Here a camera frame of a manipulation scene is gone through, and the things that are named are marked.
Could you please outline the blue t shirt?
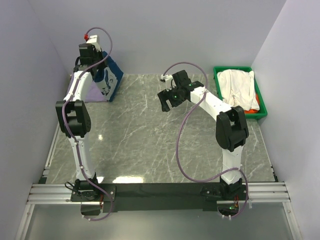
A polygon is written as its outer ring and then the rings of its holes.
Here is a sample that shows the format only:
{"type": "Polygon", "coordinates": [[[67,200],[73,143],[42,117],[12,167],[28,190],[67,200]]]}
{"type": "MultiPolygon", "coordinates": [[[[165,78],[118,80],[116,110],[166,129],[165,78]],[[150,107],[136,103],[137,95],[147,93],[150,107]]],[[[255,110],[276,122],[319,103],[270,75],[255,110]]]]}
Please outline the blue t shirt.
{"type": "Polygon", "coordinates": [[[102,99],[107,102],[112,102],[124,73],[110,56],[107,57],[106,62],[107,66],[104,69],[99,69],[97,71],[93,81],[95,82],[102,99]]]}

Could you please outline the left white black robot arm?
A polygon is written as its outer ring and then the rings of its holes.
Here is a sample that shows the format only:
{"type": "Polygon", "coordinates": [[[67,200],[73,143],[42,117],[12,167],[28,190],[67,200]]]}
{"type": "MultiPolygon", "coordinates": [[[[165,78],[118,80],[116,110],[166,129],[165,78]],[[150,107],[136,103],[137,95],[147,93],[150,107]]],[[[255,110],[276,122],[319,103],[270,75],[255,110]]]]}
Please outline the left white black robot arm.
{"type": "Polygon", "coordinates": [[[72,200],[97,201],[104,199],[89,148],[91,118],[85,99],[98,71],[107,66],[106,57],[98,43],[79,45],[79,57],[71,75],[71,86],[63,100],[57,101],[55,110],[59,127],[68,138],[76,166],[76,180],[70,184],[72,200]]]}

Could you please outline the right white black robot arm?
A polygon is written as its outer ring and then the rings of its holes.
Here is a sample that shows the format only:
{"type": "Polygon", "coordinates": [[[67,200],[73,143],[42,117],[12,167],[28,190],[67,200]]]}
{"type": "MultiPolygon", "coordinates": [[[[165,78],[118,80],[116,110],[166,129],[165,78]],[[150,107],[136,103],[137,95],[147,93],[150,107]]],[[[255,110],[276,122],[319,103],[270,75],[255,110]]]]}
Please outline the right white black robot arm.
{"type": "Polygon", "coordinates": [[[191,81],[185,70],[162,75],[160,80],[165,83],[165,89],[157,94],[163,112],[189,101],[215,120],[215,138],[222,149],[222,173],[217,176],[219,182],[204,194],[216,200],[233,199],[245,190],[241,157],[249,130],[243,108],[223,102],[199,81],[191,81]]]}

